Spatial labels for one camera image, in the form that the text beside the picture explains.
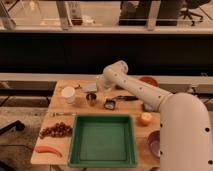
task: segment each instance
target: orange fruit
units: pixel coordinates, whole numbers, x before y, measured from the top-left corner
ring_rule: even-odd
[[[153,116],[151,113],[149,112],[143,112],[141,115],[140,115],[140,122],[142,125],[144,126],[147,126],[149,125],[153,120]]]

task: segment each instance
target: desk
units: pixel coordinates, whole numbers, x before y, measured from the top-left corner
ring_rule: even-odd
[[[66,86],[76,87],[78,84],[84,86],[94,81],[86,80],[61,80],[56,84],[56,88],[51,99],[48,111],[44,117],[41,129],[47,126],[53,126],[57,122],[65,122],[66,124],[73,125],[75,115],[56,116],[53,117],[53,112],[64,113],[92,113],[92,114],[130,114],[134,124],[134,136],[136,142],[136,154],[138,160],[138,168],[159,167],[159,160],[156,159],[149,151],[147,145],[147,136],[154,130],[160,129],[160,116],[158,113],[153,113],[153,122],[145,127],[138,123],[137,118],[142,112],[140,100],[137,101],[119,101],[116,104],[116,109],[106,110],[103,108],[103,104],[106,98],[112,98],[118,95],[130,95],[125,90],[107,90],[97,92],[97,103],[91,107],[86,102],[86,94],[81,89],[76,89],[75,104],[66,103],[65,99],[61,97],[61,90]],[[66,165],[68,160],[69,148],[71,137],[63,138],[51,138],[45,137],[44,139],[37,139],[36,146],[46,145],[58,149],[63,157],[59,158],[50,153],[37,153],[33,152],[31,163],[41,165]]]

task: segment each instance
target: food item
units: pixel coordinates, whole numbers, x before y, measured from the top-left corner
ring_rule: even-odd
[[[35,146],[34,150],[38,153],[53,153],[58,157],[62,157],[62,154],[58,150],[50,146]]]
[[[46,127],[41,132],[39,137],[43,139],[46,136],[50,137],[65,137],[72,134],[72,127],[64,122],[56,123],[52,127]]]
[[[141,78],[139,78],[139,80],[141,80],[147,84],[153,85],[155,87],[159,87],[158,82],[152,77],[148,77],[148,76],[141,77]]]
[[[141,115],[140,115],[140,122],[144,125],[144,126],[147,126],[149,125],[153,120],[153,116],[151,113],[149,112],[143,112]]]

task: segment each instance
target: purple bowl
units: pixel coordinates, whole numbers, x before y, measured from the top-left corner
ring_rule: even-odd
[[[147,143],[151,153],[155,157],[160,158],[160,131],[156,130],[151,132],[148,136]]]

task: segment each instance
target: grapes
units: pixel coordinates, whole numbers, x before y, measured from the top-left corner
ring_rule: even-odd
[[[44,128],[40,133],[39,137],[65,137],[72,135],[72,127],[66,125],[64,122],[56,123],[54,126]]]

